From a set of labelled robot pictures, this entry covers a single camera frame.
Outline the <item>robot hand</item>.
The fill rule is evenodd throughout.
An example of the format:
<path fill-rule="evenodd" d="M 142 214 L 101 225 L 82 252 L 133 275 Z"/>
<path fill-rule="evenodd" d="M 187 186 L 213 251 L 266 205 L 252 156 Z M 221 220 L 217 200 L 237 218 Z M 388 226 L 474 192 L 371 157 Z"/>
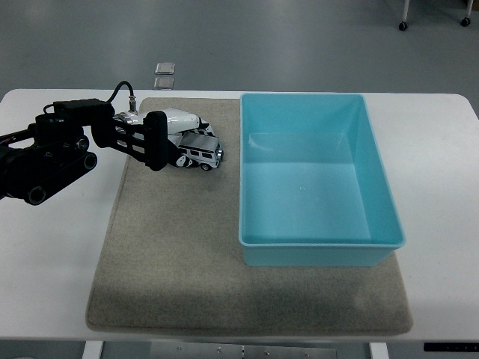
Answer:
<path fill-rule="evenodd" d="M 221 141 L 213 127 L 198 115 L 175 108 L 163 109 L 168 125 L 168 163 L 177 168 L 210 171 L 224 157 Z"/>

